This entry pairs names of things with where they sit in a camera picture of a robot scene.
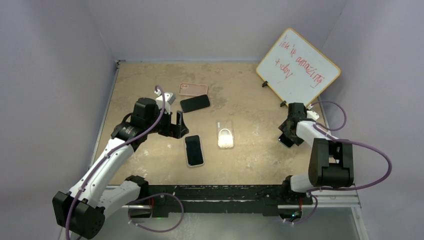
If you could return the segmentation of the clear magsafe phone case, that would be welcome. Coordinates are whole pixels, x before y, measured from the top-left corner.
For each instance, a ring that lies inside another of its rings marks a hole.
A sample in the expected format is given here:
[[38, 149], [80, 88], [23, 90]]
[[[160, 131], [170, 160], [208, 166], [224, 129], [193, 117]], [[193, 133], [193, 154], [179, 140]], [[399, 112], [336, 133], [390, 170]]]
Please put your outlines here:
[[217, 121], [217, 145], [220, 149], [232, 149], [234, 147], [234, 130], [231, 120]]

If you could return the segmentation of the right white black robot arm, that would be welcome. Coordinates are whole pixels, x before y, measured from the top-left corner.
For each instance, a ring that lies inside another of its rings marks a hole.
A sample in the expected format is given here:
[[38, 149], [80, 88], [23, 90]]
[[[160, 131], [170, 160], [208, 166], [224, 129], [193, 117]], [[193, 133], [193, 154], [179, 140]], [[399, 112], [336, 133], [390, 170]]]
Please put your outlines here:
[[303, 103], [288, 104], [286, 120], [278, 127], [278, 141], [287, 148], [303, 143], [311, 147], [308, 170], [288, 176], [280, 196], [288, 204], [301, 193], [321, 187], [344, 188], [354, 183], [353, 146], [337, 141], [317, 123], [318, 115], [307, 110]]

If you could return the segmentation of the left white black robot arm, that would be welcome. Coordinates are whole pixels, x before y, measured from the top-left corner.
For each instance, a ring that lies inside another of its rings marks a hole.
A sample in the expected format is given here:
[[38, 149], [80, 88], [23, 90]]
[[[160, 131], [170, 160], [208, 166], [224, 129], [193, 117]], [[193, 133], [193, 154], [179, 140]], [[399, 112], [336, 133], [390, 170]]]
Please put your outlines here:
[[87, 173], [69, 191], [56, 193], [52, 199], [53, 209], [57, 223], [65, 229], [66, 239], [71, 239], [71, 233], [92, 239], [105, 220], [127, 203], [142, 205], [148, 200], [153, 203], [154, 199], [169, 196], [166, 192], [151, 193], [149, 183], [136, 175], [127, 177], [114, 190], [106, 188], [121, 165], [147, 140], [148, 134], [180, 139], [189, 132], [181, 111], [177, 112], [177, 122], [171, 123], [170, 106], [174, 100], [171, 93], [156, 99], [139, 98], [133, 112], [114, 128], [103, 153]]

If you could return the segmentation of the pink phone case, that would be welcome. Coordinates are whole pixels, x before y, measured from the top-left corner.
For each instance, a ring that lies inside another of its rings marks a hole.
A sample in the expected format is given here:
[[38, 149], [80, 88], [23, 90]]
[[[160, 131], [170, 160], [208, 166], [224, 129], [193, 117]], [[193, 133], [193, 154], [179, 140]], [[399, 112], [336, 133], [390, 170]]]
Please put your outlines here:
[[207, 93], [208, 86], [205, 84], [181, 83], [178, 89], [178, 94], [181, 96], [197, 97]]

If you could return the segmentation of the white board yellow frame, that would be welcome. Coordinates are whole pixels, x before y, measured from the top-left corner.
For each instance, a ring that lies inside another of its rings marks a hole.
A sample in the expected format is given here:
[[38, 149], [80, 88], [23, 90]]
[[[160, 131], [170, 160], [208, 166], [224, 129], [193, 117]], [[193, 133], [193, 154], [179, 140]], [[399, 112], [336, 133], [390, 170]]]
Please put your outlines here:
[[287, 28], [256, 68], [284, 102], [310, 106], [341, 74], [341, 69], [293, 28]]

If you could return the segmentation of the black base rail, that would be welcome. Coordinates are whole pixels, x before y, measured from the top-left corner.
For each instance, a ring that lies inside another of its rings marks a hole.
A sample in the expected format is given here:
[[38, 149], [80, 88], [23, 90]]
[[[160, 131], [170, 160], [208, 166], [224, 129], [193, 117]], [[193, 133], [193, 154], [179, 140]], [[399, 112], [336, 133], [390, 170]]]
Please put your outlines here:
[[313, 200], [292, 192], [286, 183], [271, 185], [150, 185], [132, 202], [152, 210], [154, 218], [170, 213], [261, 214], [290, 219], [301, 217]]

